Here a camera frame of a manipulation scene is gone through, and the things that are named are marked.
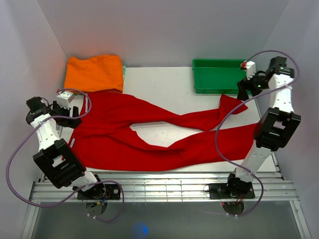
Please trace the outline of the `red trousers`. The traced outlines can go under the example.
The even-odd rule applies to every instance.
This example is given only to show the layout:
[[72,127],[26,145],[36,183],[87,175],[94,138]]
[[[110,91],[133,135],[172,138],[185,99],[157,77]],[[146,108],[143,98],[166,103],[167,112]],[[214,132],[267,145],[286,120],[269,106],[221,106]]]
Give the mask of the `red trousers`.
[[[215,128],[228,113],[247,107],[222,95],[216,109],[177,115],[127,94],[93,92],[84,101],[81,124],[74,129],[70,147],[86,167],[120,171],[168,171],[187,166],[241,160],[253,144],[254,124]],[[198,130],[168,147],[151,145],[132,130],[138,123],[167,122]]]

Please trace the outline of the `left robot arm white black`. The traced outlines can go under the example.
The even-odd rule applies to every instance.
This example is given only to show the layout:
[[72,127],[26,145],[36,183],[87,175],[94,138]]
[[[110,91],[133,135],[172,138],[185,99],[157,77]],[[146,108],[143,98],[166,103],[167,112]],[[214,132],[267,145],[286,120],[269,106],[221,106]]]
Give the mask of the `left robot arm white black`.
[[107,194],[105,185],[98,175],[86,170],[56,128],[75,129],[81,124],[78,107],[71,106],[73,99],[73,93],[65,91],[50,105],[41,97],[27,100],[26,122],[36,129],[39,142],[33,160],[56,188],[72,187],[86,199],[103,199]]

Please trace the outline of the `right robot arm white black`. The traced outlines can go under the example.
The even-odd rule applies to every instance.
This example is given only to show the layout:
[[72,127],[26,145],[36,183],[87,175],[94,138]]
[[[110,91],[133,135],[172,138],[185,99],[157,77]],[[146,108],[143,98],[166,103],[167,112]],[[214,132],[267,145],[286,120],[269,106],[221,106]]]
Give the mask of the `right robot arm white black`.
[[286,58],[271,59],[266,71],[256,71],[255,63],[242,63],[246,77],[238,82],[239,100],[257,96],[264,89],[271,90],[270,106],[257,123],[253,132],[253,145],[244,161],[228,177],[225,192],[231,198],[243,198],[252,192],[253,174],[264,161],[279,148],[284,148],[301,122],[301,116],[294,112],[290,83],[295,72],[287,67]]

